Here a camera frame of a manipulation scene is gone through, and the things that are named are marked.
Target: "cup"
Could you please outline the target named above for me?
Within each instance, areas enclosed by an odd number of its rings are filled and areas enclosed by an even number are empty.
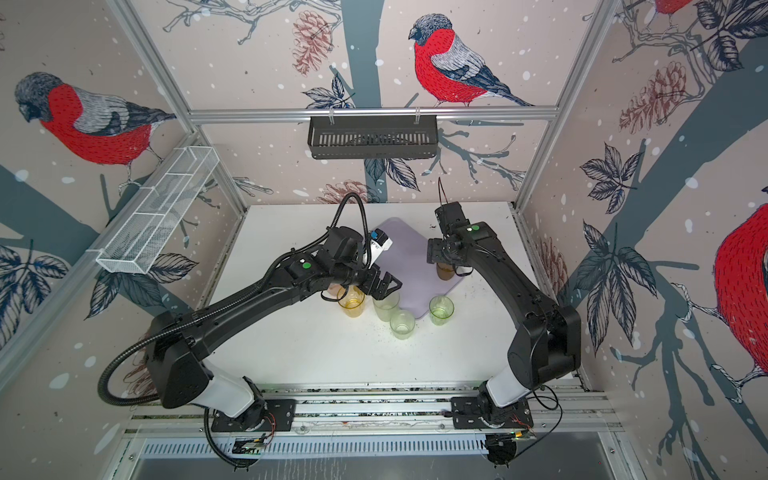
[[[376,309],[376,315],[383,322],[391,320],[393,313],[397,312],[397,306],[399,304],[399,292],[390,293],[384,300],[373,300],[373,307]]]
[[[445,295],[438,295],[429,301],[429,317],[435,325],[445,325],[453,315],[453,302]]]
[[[346,289],[341,288],[336,294],[336,298],[339,300],[339,306],[344,310],[347,316],[355,318],[362,313],[363,302],[366,300],[366,295],[356,286],[350,287],[349,293],[344,295]]]
[[[437,276],[440,280],[450,280],[456,275],[456,272],[453,271],[453,265],[440,262],[437,262],[435,265],[437,266]]]
[[[408,310],[396,311],[389,320],[389,328],[392,330],[392,335],[400,340],[410,337],[415,326],[416,319],[413,318],[413,314]]]

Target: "metal grate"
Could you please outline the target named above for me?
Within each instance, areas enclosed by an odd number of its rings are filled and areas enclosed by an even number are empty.
[[[437,154],[437,117],[312,117],[308,144],[316,159],[432,158]]]
[[[106,270],[148,272],[219,163],[212,147],[185,147],[175,154],[168,172],[99,253],[96,261]]]
[[[217,445],[232,454],[236,439],[217,439]],[[407,456],[407,455],[479,455],[487,454],[485,435],[474,433],[437,435],[366,435],[342,437],[277,436],[257,455],[263,458],[325,458],[333,456]],[[214,457],[205,439],[148,439],[141,458]],[[232,455],[250,458],[253,455]]]

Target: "red bird illustration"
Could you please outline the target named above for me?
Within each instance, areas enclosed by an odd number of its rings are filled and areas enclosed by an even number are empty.
[[[24,119],[39,119],[72,153],[95,164],[125,165],[128,180],[118,192],[129,184],[138,185],[131,179],[131,162],[145,150],[154,154],[149,145],[154,129],[176,118],[124,98],[73,87],[41,71],[24,77],[16,85],[15,96]]]
[[[445,15],[431,13],[416,20],[408,39],[415,40],[416,77],[435,95],[436,107],[446,101],[469,105],[480,97],[502,97],[531,106],[515,97],[491,73],[485,60],[464,45]]]
[[[768,204],[723,240],[715,256],[714,275],[717,308],[698,306],[690,301],[684,285],[673,285],[683,290],[688,302],[684,322],[690,319],[691,309],[715,316],[752,356],[755,366],[741,380],[733,379],[722,366],[712,365],[736,390],[736,397],[729,400],[742,403],[744,384],[768,376]]]

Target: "purple cutting board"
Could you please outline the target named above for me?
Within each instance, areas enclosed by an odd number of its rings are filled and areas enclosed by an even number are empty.
[[[440,280],[434,263],[427,263],[427,239],[397,217],[388,218],[377,228],[392,239],[392,246],[376,259],[382,272],[390,272],[402,282],[400,308],[421,318],[429,313],[429,301],[438,295],[447,295],[462,281],[454,275]]]

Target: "bird head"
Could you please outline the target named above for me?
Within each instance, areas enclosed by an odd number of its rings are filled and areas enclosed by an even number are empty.
[[[48,94],[51,90],[64,84],[55,75],[37,71],[24,77],[16,84],[16,103],[18,110],[24,119],[29,122],[35,118],[42,121],[53,120],[51,109],[48,106]]]
[[[443,28],[453,28],[448,17],[441,13],[430,13],[416,20],[413,28],[411,28],[411,33],[408,35],[408,39],[415,40],[420,47],[423,47],[433,33]]]

